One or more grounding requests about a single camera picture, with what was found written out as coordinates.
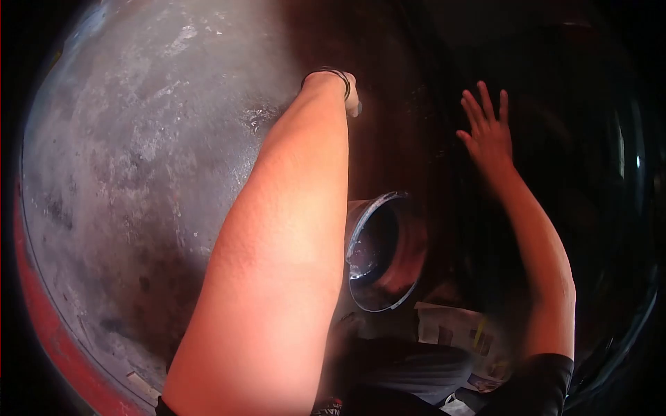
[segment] person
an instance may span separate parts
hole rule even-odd
[[[533,298],[523,361],[479,414],[560,414],[573,369],[567,254],[513,167],[507,93],[496,118],[478,88],[481,106],[463,92],[471,131],[457,135],[511,220]],[[268,133],[220,230],[158,416],[442,414],[435,405],[469,376],[461,350],[364,340],[347,364],[365,373],[313,408],[343,279],[346,117],[358,107],[353,75],[315,71]]]

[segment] wrist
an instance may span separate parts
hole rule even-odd
[[[338,75],[328,72],[320,71],[309,74],[303,80],[303,89],[305,88],[329,88],[340,89],[340,95],[344,98],[345,83]]]
[[[523,182],[511,160],[499,162],[494,169],[486,172],[486,178],[500,199],[503,199],[516,184]]]

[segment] red paint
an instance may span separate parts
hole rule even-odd
[[[14,203],[14,245],[23,298],[39,342],[49,359],[74,390],[102,416],[139,416],[147,412],[112,384],[78,348],[60,320],[41,279],[27,255],[28,241],[23,230],[20,185],[17,181]]]

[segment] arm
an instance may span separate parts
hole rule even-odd
[[[511,159],[508,95],[500,93],[495,119],[488,90],[479,82],[483,109],[469,91],[461,101],[472,133],[457,132],[504,206],[520,249],[533,298],[523,354],[557,353],[573,359],[575,286],[555,227]]]
[[[338,76],[307,77],[222,225],[166,378],[180,416],[312,410],[343,275],[347,76],[346,103]]]

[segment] black bracelet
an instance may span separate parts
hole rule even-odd
[[[352,85],[349,83],[349,80],[347,79],[347,76],[344,74],[344,72],[342,72],[339,69],[335,69],[333,67],[319,67],[314,71],[310,71],[305,77],[303,77],[303,81],[301,81],[300,83],[300,88],[303,89],[303,85],[305,85],[305,78],[307,78],[311,74],[321,73],[321,72],[333,73],[335,75],[338,75],[344,81],[344,100],[347,101],[347,99],[349,98],[349,94],[352,92]]]

